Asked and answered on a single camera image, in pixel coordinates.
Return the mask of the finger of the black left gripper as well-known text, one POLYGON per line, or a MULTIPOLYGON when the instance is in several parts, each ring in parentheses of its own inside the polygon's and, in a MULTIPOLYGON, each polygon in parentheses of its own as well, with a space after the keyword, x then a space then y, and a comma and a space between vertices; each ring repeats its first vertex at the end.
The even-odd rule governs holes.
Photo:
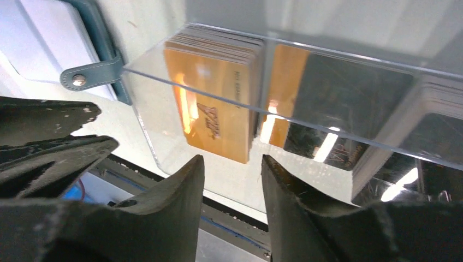
POLYGON ((92 102, 1 96, 1 145, 64 138, 101 113, 92 102))
POLYGON ((118 146, 96 135, 1 146, 1 198, 60 197, 118 146))

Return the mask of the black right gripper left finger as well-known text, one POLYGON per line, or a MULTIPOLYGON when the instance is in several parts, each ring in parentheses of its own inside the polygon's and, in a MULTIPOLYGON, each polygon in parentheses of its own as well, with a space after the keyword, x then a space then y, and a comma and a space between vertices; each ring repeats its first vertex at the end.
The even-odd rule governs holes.
POLYGON ((3 200, 1 261, 194 261, 204 181, 204 159, 196 155, 113 207, 3 200))

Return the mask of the blue leather card holder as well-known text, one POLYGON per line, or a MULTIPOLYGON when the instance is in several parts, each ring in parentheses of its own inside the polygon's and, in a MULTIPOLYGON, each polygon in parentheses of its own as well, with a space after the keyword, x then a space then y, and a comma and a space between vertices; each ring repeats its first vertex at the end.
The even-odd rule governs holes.
POLYGON ((96 1, 1 1, 1 57, 29 81, 132 103, 96 1))

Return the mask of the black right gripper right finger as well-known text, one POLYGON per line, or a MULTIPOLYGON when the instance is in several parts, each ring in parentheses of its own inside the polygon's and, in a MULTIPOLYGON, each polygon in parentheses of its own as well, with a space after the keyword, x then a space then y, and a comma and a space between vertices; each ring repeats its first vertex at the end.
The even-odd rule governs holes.
POLYGON ((462 261, 462 202, 356 207, 262 157, 272 261, 462 261))

